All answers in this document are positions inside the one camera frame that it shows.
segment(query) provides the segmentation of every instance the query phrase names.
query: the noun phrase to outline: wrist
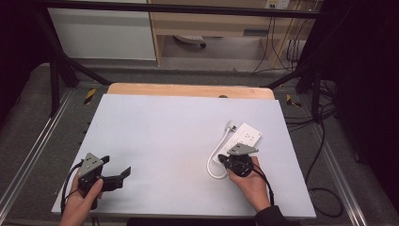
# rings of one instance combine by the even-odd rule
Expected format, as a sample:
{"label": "wrist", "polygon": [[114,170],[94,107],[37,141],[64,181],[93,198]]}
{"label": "wrist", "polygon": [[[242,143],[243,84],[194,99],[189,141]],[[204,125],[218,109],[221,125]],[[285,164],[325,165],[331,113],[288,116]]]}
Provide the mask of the wrist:
{"label": "wrist", "polygon": [[264,210],[271,206],[270,201],[266,199],[258,199],[257,201],[252,203],[253,208],[255,209],[256,213]]}

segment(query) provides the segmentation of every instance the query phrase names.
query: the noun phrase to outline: wooden tabletop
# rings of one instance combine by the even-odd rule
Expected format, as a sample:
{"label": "wooden tabletop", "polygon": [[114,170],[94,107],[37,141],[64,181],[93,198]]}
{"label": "wooden tabletop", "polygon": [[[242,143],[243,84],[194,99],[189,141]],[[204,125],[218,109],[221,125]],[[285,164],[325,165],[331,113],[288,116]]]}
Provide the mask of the wooden tabletop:
{"label": "wooden tabletop", "polygon": [[108,94],[157,95],[157,96],[195,96],[195,97],[229,97],[243,99],[274,100],[271,89],[248,87],[161,85],[138,83],[114,83]]}

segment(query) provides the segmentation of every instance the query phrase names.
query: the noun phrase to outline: floor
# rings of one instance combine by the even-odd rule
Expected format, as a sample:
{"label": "floor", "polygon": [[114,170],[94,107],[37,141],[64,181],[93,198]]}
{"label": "floor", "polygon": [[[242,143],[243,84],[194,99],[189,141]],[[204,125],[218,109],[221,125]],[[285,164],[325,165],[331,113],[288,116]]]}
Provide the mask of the floor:
{"label": "floor", "polygon": [[[207,47],[184,44],[172,37],[167,38],[162,66],[153,62],[111,62],[98,68],[99,61],[86,61],[86,65],[100,75],[115,79],[119,82],[148,82],[201,84],[226,86],[266,85],[284,76],[289,70],[267,71],[253,73],[258,70],[269,70],[267,61],[261,63],[263,51],[259,40],[256,39],[226,39],[205,38]],[[289,62],[283,59],[286,66]],[[72,93],[72,100],[66,106],[63,117],[56,123],[49,140],[41,147],[40,156],[34,162],[35,167],[26,173],[24,186],[17,192],[13,205],[7,212],[5,225],[56,225],[59,216],[50,213],[54,203],[55,192],[62,184],[71,161],[79,149],[79,143],[84,139],[90,119],[95,113],[101,93],[105,87],[93,83],[79,74],[82,83],[79,89],[63,89]],[[294,86],[296,79],[275,89],[280,100],[281,108],[286,117],[306,117],[305,107],[287,105],[287,94],[292,101],[305,104],[309,95],[296,95]],[[11,109],[8,118],[3,121],[0,130],[0,154],[8,161],[0,161],[1,182],[0,194],[9,192],[8,188],[14,176],[18,173],[25,158],[31,154],[32,146],[40,136],[41,130],[48,122],[50,112],[50,83],[48,70],[45,66],[32,72],[31,79],[22,93],[21,100]],[[83,105],[88,91],[97,88],[90,105]],[[374,175],[367,167],[356,163],[344,130],[339,119],[330,117],[325,121],[327,145],[334,152],[343,175],[356,197],[368,225],[399,225],[398,214],[392,209],[391,203],[385,196]],[[291,133],[292,142],[299,161],[305,172],[313,160],[320,142],[317,138],[317,125],[309,125]],[[338,194],[337,182],[331,176],[331,169],[326,163],[326,156],[321,155],[312,171],[310,186],[327,187]],[[314,192],[312,200],[320,208],[329,213],[339,211],[334,197]],[[4,207],[3,197],[0,207]],[[102,219],[103,222],[113,219]],[[123,225],[124,219],[115,219],[108,225]],[[317,213],[317,219],[302,220],[304,225],[352,225],[350,213],[344,211],[339,218],[329,218]]]}

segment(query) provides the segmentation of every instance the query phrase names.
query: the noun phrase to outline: gray carpet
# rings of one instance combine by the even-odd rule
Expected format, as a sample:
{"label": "gray carpet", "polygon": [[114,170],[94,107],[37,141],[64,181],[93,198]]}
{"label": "gray carpet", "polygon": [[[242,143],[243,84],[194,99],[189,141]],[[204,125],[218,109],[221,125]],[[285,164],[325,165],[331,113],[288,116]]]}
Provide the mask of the gray carpet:
{"label": "gray carpet", "polygon": [[[199,85],[226,85],[258,87],[274,81],[281,74],[258,74],[232,72],[187,72],[187,71],[161,71],[161,70],[98,70],[100,75],[118,82],[136,83],[164,83],[164,84],[199,84]],[[293,85],[290,81],[283,88],[275,90],[276,98],[280,100],[285,116],[306,117],[305,110],[301,107],[287,105],[286,93],[295,96]],[[83,141],[96,107],[101,99],[101,94],[106,92],[106,87],[97,89],[90,105],[83,105],[89,88],[79,88],[74,91],[62,119],[53,132],[49,142],[44,148],[41,157],[33,168],[23,190],[8,213],[7,220],[32,219],[58,221],[59,216],[50,213],[55,202],[56,190],[61,187],[72,161]],[[43,68],[32,73],[22,100],[12,109],[8,120],[4,122],[0,140],[1,178],[0,192],[7,189],[24,157],[33,145],[40,130],[43,128],[50,113],[49,76]],[[347,143],[339,120],[334,118],[326,121],[327,139],[336,157],[338,158],[345,176],[350,183],[359,202],[364,216],[370,224],[399,225],[399,217],[392,209],[391,203],[375,180],[366,165],[354,161],[351,147]],[[291,133],[299,165],[305,174],[318,149],[318,142],[310,126]],[[310,186],[322,186],[335,192],[337,189],[331,179],[323,156],[317,161],[310,177]],[[337,212],[337,203],[331,196],[323,193],[315,194],[313,202],[329,213]],[[123,222],[127,219],[101,218],[100,221]],[[350,225],[351,221],[346,214],[339,218],[329,218],[317,213],[316,219],[301,221],[309,225]]]}

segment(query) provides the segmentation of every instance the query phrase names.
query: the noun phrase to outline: black cable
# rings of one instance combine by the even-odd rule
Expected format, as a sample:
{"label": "black cable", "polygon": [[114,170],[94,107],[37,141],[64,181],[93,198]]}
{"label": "black cable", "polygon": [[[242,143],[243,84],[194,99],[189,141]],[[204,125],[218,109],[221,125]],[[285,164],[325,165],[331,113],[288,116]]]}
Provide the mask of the black cable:
{"label": "black cable", "polygon": [[338,201],[339,205],[340,205],[340,211],[337,214],[329,214],[323,210],[321,210],[319,207],[317,207],[315,204],[313,205],[314,209],[317,210],[318,212],[320,212],[322,215],[325,215],[327,217],[330,218],[339,218],[342,214],[343,214],[343,202],[341,201],[341,198],[336,195],[334,192],[332,192],[331,190],[327,189],[327,188],[323,188],[323,187],[315,187],[315,188],[310,188],[308,189],[308,191],[325,191],[329,194],[331,194],[332,196],[334,196],[334,198]]}
{"label": "black cable", "polygon": [[67,193],[67,185],[68,185],[68,182],[70,181],[70,178],[71,178],[71,175],[72,175],[72,173],[74,172],[74,170],[76,170],[76,169],[78,169],[78,168],[80,168],[81,166],[82,166],[82,164],[83,164],[83,159],[82,159],[82,161],[80,162],[80,163],[78,163],[78,164],[76,164],[76,165],[74,165],[73,167],[72,167],[72,169],[70,170],[70,172],[68,173],[68,175],[67,175],[67,178],[65,179],[65,181],[64,181],[64,186],[62,187],[62,196],[61,196],[61,216],[64,214],[64,210],[65,210],[65,205],[66,205],[66,200],[67,200],[67,198],[65,197],[65,193]]}
{"label": "black cable", "polygon": [[266,57],[267,43],[269,42],[269,31],[270,31],[271,24],[272,24],[272,18],[270,17],[269,27],[267,28],[267,35],[266,35],[266,46],[264,47],[263,57],[261,59],[261,62],[259,62],[258,67],[256,67],[256,69],[251,74],[256,73],[256,70],[258,70],[258,68],[261,66],[262,62],[264,61],[264,57]]}
{"label": "black cable", "polygon": [[97,224],[98,226],[100,226],[99,218],[97,218],[97,217],[91,217],[91,226],[96,226],[96,224]]}
{"label": "black cable", "polygon": [[264,69],[264,70],[257,71],[257,72],[255,72],[255,73],[262,73],[262,72],[268,72],[268,71],[277,71],[277,70],[287,70],[287,68],[279,68],[279,69]]}
{"label": "black cable", "polygon": [[69,195],[67,195],[67,197],[65,197],[65,200],[67,200],[67,199],[71,196],[71,194],[75,193],[75,192],[78,191],[78,190],[79,190],[79,188],[77,188],[76,190],[74,190],[73,192],[71,192]]}
{"label": "black cable", "polygon": [[[328,105],[324,105],[322,107],[320,115],[323,115],[324,108],[326,106],[328,106]],[[326,140],[326,129],[325,129],[325,126],[323,124],[323,117],[319,117],[319,118],[320,118],[319,121],[320,121],[320,126],[322,127],[323,135],[322,135],[321,144],[320,144],[319,149],[317,150],[316,156],[313,158],[313,161],[311,162],[311,166],[309,167],[308,172],[306,173],[306,177],[305,177],[305,184],[306,185],[308,184],[309,176],[311,175],[311,170],[313,169],[313,167],[314,167],[314,165],[315,165],[320,153],[322,152],[323,146],[324,146],[324,143],[325,143],[325,140]],[[343,202],[341,201],[340,197],[338,197],[333,191],[331,191],[331,190],[329,190],[327,188],[323,188],[323,187],[308,188],[308,191],[325,191],[327,193],[330,193],[330,194],[332,194],[335,197],[335,199],[338,201],[338,203],[340,205],[340,212],[338,214],[328,214],[327,212],[322,211],[319,207],[317,207],[313,203],[314,209],[316,209],[319,213],[321,213],[321,214],[323,214],[323,215],[325,215],[327,217],[330,217],[330,218],[338,218],[338,217],[340,217],[343,214]]]}
{"label": "black cable", "polygon": [[285,70],[289,71],[289,70],[284,66],[284,64],[282,63],[281,58],[279,58],[279,54],[277,53],[277,51],[276,51],[276,49],[275,49],[275,47],[274,47],[273,35],[274,35],[274,28],[276,27],[276,17],[272,17],[272,18],[273,18],[272,43],[271,43],[271,44],[272,44],[272,49],[273,49],[274,53],[276,54],[276,57],[277,57],[277,59],[279,60],[279,63],[281,64],[281,66],[282,66]]}
{"label": "black cable", "polygon": [[261,170],[261,168],[259,168],[258,166],[256,166],[260,171],[258,171],[257,169],[253,168],[252,170],[254,172],[256,172],[258,175],[260,175],[262,177],[262,179],[266,182],[266,185],[269,187],[269,198],[270,198],[270,204],[271,205],[275,205],[274,204],[274,193],[273,193],[273,189],[270,186],[269,181],[267,181],[266,176],[264,175],[263,171]]}

